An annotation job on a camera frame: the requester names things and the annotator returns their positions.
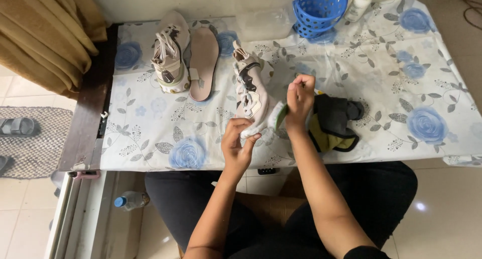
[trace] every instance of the white shoelace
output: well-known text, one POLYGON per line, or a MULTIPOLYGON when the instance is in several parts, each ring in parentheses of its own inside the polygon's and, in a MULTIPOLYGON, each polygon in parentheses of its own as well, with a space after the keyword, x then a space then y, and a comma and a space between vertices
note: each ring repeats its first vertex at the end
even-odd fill
POLYGON ((169 24, 166 29, 163 29, 161 33, 157 32, 156 36, 157 39, 159 40, 159 48, 160 48, 160 60, 164 60, 167 56, 167 49, 169 49, 169 52, 171 55, 176 56, 176 50, 174 49, 175 43, 172 40, 170 34, 173 29, 176 29, 176 27, 172 24, 169 24))
POLYGON ((233 63, 233 68, 238 74, 238 77, 236 79, 238 80, 239 85, 238 87, 236 87, 236 92, 238 93, 238 95, 241 95, 241 104, 243 105, 244 116, 251 116, 251 114, 253 114, 251 109, 256 105, 256 102, 254 102, 251 98, 248 87, 246 87, 246 83, 244 83, 243 78, 239 74, 239 68, 236 62, 233 63))

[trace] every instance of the person's left hand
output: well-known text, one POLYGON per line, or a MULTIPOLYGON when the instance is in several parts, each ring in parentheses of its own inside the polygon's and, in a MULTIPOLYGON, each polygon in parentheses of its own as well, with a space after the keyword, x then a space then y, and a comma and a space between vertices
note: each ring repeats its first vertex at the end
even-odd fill
POLYGON ((225 167, 224 170, 232 172, 235 176, 241 177, 251 163, 251 155, 256 140, 261 137, 260 133, 246 139, 241 147, 240 133, 253 123, 246 118, 230 119, 226 126, 221 149, 223 151, 225 167))

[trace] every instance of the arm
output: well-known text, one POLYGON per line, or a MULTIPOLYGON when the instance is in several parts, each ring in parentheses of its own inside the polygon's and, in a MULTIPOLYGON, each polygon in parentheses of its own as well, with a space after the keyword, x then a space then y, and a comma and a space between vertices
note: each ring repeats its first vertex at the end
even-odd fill
POLYGON ((355 247, 375 245, 353 217, 306 131, 305 121, 313 106, 314 83, 313 76, 300 75, 290 84, 286 129, 318 235, 326 249, 342 259, 355 247))
POLYGON ((221 142, 225 167, 214 192, 192 232, 185 259, 222 258, 229 216, 236 185, 251 163, 253 146, 261 134, 248 139, 241 147, 239 134, 252 123, 245 118, 231 119, 221 142))

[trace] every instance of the cable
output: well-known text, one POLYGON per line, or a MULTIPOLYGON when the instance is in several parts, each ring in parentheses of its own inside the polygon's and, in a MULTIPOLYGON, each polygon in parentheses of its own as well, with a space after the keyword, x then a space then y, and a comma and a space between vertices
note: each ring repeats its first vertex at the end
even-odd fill
POLYGON ((476 24, 474 24, 473 22, 471 22, 468 18, 467 18, 467 12, 470 11, 470 10, 474 10, 475 12, 477 12, 481 17, 482 17, 482 3, 480 2, 477 2, 477 1, 473 1, 473 0, 462 0, 463 2, 465 2, 469 7, 464 10, 464 19, 467 23, 469 23, 471 26, 475 27, 475 28, 479 28, 480 30, 482 30, 482 27, 481 26, 478 26, 476 24))

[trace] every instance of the hand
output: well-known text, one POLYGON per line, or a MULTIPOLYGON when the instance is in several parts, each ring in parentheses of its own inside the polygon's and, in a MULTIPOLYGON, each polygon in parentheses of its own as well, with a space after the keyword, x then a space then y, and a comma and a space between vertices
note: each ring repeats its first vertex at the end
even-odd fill
POLYGON ((292 133, 306 133, 306 118, 315 100, 315 77, 299 75, 288 86, 287 102, 288 114, 285 117, 286 131, 292 133))
POLYGON ((221 149, 225 160, 225 171, 232 172, 235 176, 241 177, 251 163, 251 155, 256 140, 261 137, 260 133, 255 134, 246 139, 244 146, 241 147, 241 139, 239 134, 246 127, 253 123, 246 118, 230 119, 226 126, 223 140, 221 141, 221 149))

